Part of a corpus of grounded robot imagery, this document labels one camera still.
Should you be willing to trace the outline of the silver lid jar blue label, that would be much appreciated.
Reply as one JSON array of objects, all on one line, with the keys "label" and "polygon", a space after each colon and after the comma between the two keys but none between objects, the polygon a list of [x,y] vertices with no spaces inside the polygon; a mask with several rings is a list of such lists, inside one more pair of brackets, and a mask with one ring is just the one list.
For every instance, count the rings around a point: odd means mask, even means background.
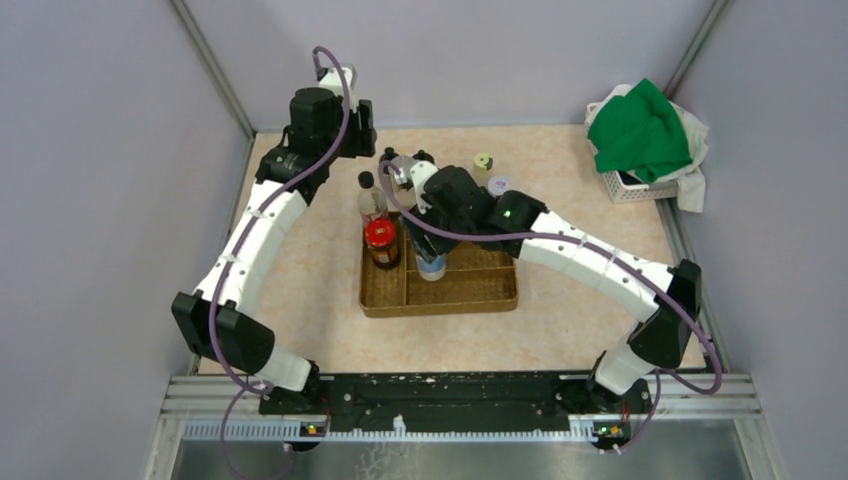
[{"label": "silver lid jar blue label", "polygon": [[425,281],[435,282],[446,273],[447,256],[427,239],[413,240],[418,273]]}]

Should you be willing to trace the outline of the red lid sauce jar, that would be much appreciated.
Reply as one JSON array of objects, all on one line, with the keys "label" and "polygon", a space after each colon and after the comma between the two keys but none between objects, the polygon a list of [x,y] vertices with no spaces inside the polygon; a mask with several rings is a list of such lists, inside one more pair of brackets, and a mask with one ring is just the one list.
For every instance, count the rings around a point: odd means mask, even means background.
[{"label": "red lid sauce jar", "polygon": [[370,221],[364,229],[364,241],[374,265],[381,269],[394,268],[399,260],[397,230],[387,218]]}]

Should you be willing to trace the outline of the tall glass sauce bottle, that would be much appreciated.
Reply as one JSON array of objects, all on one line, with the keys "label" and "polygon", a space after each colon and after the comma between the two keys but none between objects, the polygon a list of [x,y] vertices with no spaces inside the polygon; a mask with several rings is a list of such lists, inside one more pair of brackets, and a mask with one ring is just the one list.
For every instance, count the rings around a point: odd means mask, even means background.
[{"label": "tall glass sauce bottle", "polygon": [[375,179],[371,172],[362,171],[357,177],[360,191],[357,196],[357,207],[361,217],[362,226],[366,227],[370,222],[389,219],[388,204],[385,194],[375,186]]}]

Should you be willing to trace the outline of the woven bamboo divided tray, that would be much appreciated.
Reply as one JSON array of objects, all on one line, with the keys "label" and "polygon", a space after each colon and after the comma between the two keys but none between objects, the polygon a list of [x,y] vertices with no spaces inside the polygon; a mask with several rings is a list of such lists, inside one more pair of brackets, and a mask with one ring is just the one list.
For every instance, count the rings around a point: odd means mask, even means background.
[{"label": "woven bamboo divided tray", "polygon": [[421,276],[413,245],[399,215],[395,224],[395,264],[383,268],[361,240],[359,305],[369,318],[506,312],[518,306],[516,265],[512,257],[461,243],[446,257],[444,275]]}]

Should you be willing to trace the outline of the white plastic basket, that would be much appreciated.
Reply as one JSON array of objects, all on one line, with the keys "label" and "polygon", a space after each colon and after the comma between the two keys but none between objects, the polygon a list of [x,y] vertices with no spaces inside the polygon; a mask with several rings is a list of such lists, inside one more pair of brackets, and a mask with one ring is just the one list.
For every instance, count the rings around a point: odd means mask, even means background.
[{"label": "white plastic basket", "polygon": [[678,194],[675,181],[646,184],[622,171],[604,172],[600,176],[613,203],[662,200]]}]

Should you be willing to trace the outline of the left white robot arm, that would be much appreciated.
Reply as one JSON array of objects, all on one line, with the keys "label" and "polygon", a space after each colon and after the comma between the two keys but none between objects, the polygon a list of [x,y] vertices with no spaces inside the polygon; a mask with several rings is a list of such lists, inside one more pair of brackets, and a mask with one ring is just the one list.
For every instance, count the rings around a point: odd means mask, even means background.
[{"label": "left white robot arm", "polygon": [[191,293],[178,293],[172,314],[189,350],[259,379],[253,391],[281,388],[297,413],[319,404],[315,366],[277,346],[255,320],[270,266],[295,221],[312,204],[339,157],[371,157],[372,104],[345,87],[298,90],[281,141],[260,160],[249,199],[230,239]]}]

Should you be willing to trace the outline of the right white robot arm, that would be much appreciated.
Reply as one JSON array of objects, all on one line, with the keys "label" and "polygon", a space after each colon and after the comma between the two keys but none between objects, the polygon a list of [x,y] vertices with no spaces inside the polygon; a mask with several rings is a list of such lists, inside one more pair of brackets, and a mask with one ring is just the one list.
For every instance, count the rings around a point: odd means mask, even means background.
[{"label": "right white robot arm", "polygon": [[420,257],[431,261],[460,243],[502,252],[564,273],[615,300],[635,327],[606,350],[586,385],[589,404],[612,412],[636,380],[680,365],[690,322],[701,310],[701,268],[632,255],[578,229],[522,192],[491,195],[463,168],[417,161],[404,174],[416,206],[404,224]]}]

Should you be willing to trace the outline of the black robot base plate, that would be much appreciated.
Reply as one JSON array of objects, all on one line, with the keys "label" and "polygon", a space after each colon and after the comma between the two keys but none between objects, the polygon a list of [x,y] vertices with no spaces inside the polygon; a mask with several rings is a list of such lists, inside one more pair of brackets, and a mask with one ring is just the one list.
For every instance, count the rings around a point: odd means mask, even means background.
[{"label": "black robot base plate", "polygon": [[322,374],[302,392],[276,387],[263,416],[327,420],[333,433],[565,432],[580,415],[632,420],[651,408],[646,380],[617,397],[583,371]]}]

